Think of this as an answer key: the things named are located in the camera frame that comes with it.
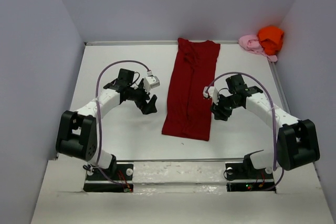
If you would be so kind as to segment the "dark red t shirt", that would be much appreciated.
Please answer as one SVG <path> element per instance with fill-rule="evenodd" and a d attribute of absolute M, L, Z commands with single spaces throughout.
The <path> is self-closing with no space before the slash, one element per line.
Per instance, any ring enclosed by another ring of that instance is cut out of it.
<path fill-rule="evenodd" d="M 167 115 L 162 134 L 208 141 L 211 100 L 203 90 L 215 78 L 220 44 L 179 38 L 178 51 L 167 94 Z"/>

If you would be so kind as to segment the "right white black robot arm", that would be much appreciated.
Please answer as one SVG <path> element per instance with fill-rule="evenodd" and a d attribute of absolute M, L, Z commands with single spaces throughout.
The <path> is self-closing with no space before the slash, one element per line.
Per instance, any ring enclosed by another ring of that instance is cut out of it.
<path fill-rule="evenodd" d="M 212 101 L 215 120 L 227 121 L 234 109 L 244 108 L 260 118 L 272 130 L 273 148 L 246 154 L 240 168 L 233 168 L 227 178 L 237 173 L 253 178 L 260 172 L 284 171 L 314 163 L 320 159 L 316 126 L 301 120 L 277 106 L 266 88 L 259 82 L 249 87 L 244 73 L 229 72 L 226 79 L 228 96 L 220 94 L 212 84 L 204 88 L 203 96 Z"/>

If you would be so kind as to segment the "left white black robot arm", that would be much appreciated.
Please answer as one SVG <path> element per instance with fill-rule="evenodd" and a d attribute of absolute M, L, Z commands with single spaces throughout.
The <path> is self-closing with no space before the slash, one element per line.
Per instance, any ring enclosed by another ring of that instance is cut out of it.
<path fill-rule="evenodd" d="M 120 69 L 118 77 L 107 83 L 93 100 L 76 111 L 65 111 L 60 118 L 56 151 L 86 161 L 84 168 L 88 172 L 98 170 L 102 178 L 113 178 L 117 160 L 102 150 L 103 117 L 125 101 L 133 101 L 144 115 L 157 112 L 157 97 L 150 91 L 160 85 L 159 79 L 149 71 L 136 84 L 134 75 L 134 71 Z"/>

